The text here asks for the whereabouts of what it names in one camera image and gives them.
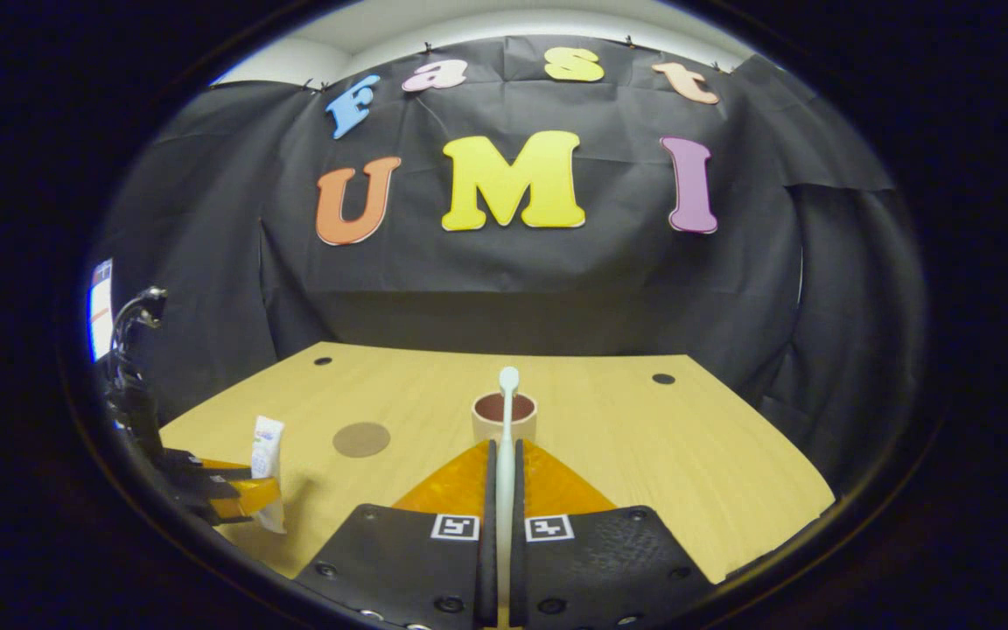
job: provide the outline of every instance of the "brown circle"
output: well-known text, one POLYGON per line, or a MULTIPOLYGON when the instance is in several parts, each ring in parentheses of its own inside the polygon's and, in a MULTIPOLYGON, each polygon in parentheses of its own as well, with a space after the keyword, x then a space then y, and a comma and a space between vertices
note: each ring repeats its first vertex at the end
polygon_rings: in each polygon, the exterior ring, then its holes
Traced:
MULTIPOLYGON (((493 422, 504 421, 504 394, 483 395, 473 408, 481 418, 493 422)), ((535 402, 526 395, 516 394, 512 399, 512 422, 525 420, 535 410, 535 402)))
POLYGON ((391 434, 375 422, 356 422, 333 435, 333 448, 347 458, 368 458, 379 454, 391 443, 391 434))

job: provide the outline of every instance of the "purple letter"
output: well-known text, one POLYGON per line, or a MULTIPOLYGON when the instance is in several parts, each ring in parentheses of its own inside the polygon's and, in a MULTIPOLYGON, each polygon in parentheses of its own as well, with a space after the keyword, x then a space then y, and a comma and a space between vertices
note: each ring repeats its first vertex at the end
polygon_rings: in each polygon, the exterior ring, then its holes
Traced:
POLYGON ((707 196, 707 158, 711 149, 675 136, 663 136, 660 144, 675 163, 675 210, 667 216, 667 222, 679 232, 716 232, 718 220, 711 215, 711 199, 707 196))

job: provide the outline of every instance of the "white toothbrush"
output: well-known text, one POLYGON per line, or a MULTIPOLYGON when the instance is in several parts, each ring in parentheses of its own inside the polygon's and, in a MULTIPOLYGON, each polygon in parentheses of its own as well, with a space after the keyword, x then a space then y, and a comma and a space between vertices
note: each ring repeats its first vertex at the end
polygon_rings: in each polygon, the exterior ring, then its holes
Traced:
POLYGON ((515 444, 512 443, 512 398, 520 386, 520 370, 501 370, 504 397, 504 431, 496 451, 496 594, 497 605, 506 607, 512 565, 512 499, 515 494, 515 444))

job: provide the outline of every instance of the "screw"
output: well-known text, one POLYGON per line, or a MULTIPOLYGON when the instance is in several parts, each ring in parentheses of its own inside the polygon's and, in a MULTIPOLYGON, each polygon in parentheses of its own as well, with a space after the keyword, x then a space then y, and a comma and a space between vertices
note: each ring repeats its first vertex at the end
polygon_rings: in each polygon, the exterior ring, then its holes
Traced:
POLYGON ((461 601, 461 598, 449 595, 448 597, 434 600, 434 607, 444 613, 461 613, 461 611, 465 610, 465 602, 461 601))
POLYGON ((539 613, 541 614, 559 614, 562 611, 568 610, 568 604, 562 600, 549 599, 539 602, 539 613))

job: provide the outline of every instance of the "yellow letter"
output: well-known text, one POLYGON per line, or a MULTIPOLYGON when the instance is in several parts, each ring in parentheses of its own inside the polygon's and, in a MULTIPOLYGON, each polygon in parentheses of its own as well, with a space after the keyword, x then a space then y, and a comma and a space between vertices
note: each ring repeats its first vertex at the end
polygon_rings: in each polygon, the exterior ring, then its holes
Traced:
POLYGON ((700 85, 697 84, 700 81, 706 81, 700 73, 688 71, 683 68, 683 64, 669 62, 669 64, 655 64, 652 70, 656 72, 661 72, 663 75, 667 76, 667 81, 671 83, 671 87, 675 88, 675 92, 679 92, 680 95, 687 97, 687 99, 696 101, 696 103, 705 103, 708 105, 713 105, 718 102, 718 96, 713 95, 711 92, 705 92, 700 85))
POLYGON ((486 136, 459 138, 440 152, 454 159, 454 195, 440 219, 447 231, 480 230, 485 213, 477 208, 477 190, 496 222, 507 226, 531 186, 531 203, 520 219, 532 228, 577 228, 586 222, 574 196, 572 154, 578 136, 569 131, 540 131, 527 139, 511 166, 486 136))
POLYGON ((364 174, 368 175, 368 197, 364 201, 364 215, 355 221, 341 219, 341 206, 345 201, 345 184, 353 178, 356 169, 339 168, 322 175, 317 180, 317 190, 320 191, 317 197, 317 238, 331 246, 345 246, 371 236, 388 212, 391 171, 401 161, 396 156, 385 156, 364 164, 364 174))
POLYGON ((585 48, 551 48, 543 52, 549 62, 543 70, 551 79, 560 81, 597 81, 605 76, 597 61, 597 55, 585 48))

